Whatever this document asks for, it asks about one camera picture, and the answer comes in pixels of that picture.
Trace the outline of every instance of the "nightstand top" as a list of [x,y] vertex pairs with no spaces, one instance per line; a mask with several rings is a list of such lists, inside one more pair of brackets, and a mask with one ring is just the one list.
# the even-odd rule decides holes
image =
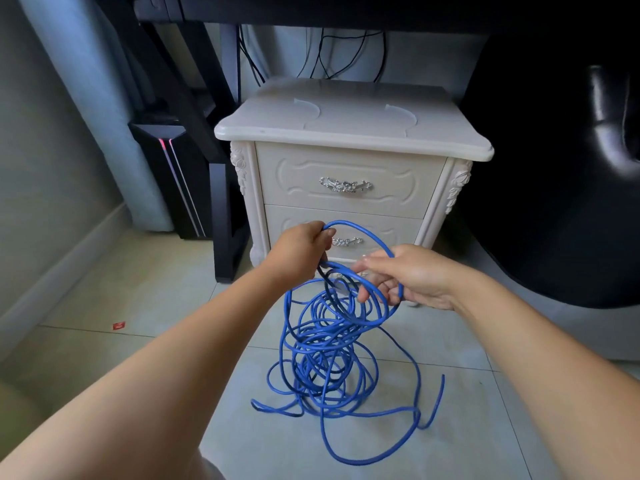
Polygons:
[[216,137],[488,161],[493,147],[435,86],[271,79]]

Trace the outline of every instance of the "hand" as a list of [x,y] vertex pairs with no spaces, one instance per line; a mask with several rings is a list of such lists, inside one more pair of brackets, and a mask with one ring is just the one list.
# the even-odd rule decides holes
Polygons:
[[326,260],[335,229],[322,230],[324,222],[313,221],[284,231],[261,267],[279,277],[286,289],[295,288],[314,277],[320,260]]
[[[378,287],[389,304],[398,299],[398,283],[404,285],[404,297],[423,305],[453,310],[454,288],[457,282],[466,279],[472,269],[439,255],[435,251],[402,244],[391,248],[396,257],[390,258],[383,250],[360,259],[351,269],[356,273],[372,271],[367,280]],[[364,302],[369,293],[360,288],[358,301]]]

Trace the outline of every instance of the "white nightstand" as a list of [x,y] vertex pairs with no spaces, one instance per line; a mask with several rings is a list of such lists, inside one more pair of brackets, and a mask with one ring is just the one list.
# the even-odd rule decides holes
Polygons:
[[[257,266],[282,231],[345,219],[386,244],[430,248],[470,177],[493,156],[443,88],[276,79],[216,126],[231,141]],[[338,227],[329,257],[376,249]]]

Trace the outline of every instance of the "forearm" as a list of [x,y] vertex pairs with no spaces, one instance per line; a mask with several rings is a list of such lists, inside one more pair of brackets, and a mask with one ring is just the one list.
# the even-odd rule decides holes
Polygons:
[[248,273],[52,416],[3,462],[0,476],[179,477],[283,292],[261,268]]
[[456,311],[500,365],[569,478],[640,471],[640,383],[491,278],[473,271]]

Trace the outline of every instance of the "drawer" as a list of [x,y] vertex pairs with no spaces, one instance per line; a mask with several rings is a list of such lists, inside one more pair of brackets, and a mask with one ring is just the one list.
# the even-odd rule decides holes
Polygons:
[[[372,231],[388,246],[410,243],[415,241],[418,229],[422,224],[420,219],[405,217],[375,216],[372,214],[352,214],[350,212],[336,212],[334,210],[300,209],[299,207],[281,207],[279,205],[265,205],[269,240],[273,245],[280,234],[297,224],[309,221],[351,221]],[[353,242],[348,246],[332,246],[327,252],[330,258],[359,259],[363,254],[369,254],[380,247],[363,233],[347,226],[336,226],[336,239],[360,238],[362,242]]]
[[[255,144],[264,202],[306,209],[421,219],[446,158],[328,146]],[[371,183],[354,193],[320,183]]]

